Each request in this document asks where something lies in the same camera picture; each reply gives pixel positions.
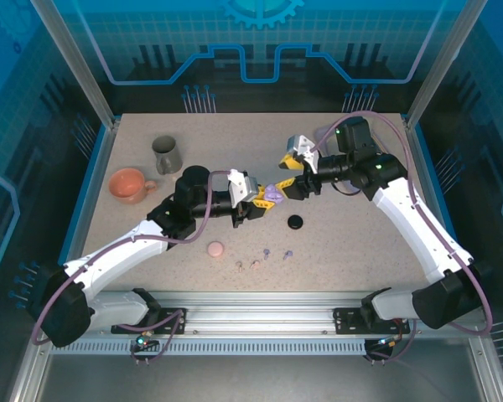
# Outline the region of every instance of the speckled tabletop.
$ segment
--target speckled tabletop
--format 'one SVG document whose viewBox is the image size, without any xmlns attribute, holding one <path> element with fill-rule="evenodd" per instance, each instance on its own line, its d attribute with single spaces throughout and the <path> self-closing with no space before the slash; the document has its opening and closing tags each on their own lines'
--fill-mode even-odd
<svg viewBox="0 0 503 402">
<path fill-rule="evenodd" d="M 176 138 L 184 168 L 247 170 L 261 184 L 276 183 L 299 172 L 282 170 L 287 139 L 313 138 L 313 131 L 341 114 L 138 114 L 123 115 L 96 203 L 84 253 L 91 253 L 136 226 L 174 191 L 180 173 L 160 176 L 151 143 L 160 135 Z M 386 115 L 402 132 L 398 114 Z M 380 121 L 371 130 L 405 163 L 395 134 Z M 140 204 L 118 203 L 108 192 L 108 178 L 126 167 L 140 169 L 158 190 Z M 218 178 L 215 189 L 226 189 Z M 290 229 L 292 214 L 303 227 Z M 207 245 L 219 240 L 222 257 L 211 258 Z M 271 254 L 263 259 L 263 250 Z M 287 250 L 293 256 L 283 260 Z M 254 260 L 261 263 L 250 269 Z M 236 262 L 241 261 L 243 272 Z M 389 219 L 363 194 L 346 197 L 329 185 L 303 202 L 285 200 L 262 219 L 233 229 L 231 218 L 211 219 L 192 245 L 144 261 L 112 282 L 107 290 L 144 287 L 150 291 L 372 291 L 385 286 L 426 283 L 415 255 Z"/>
</svg>

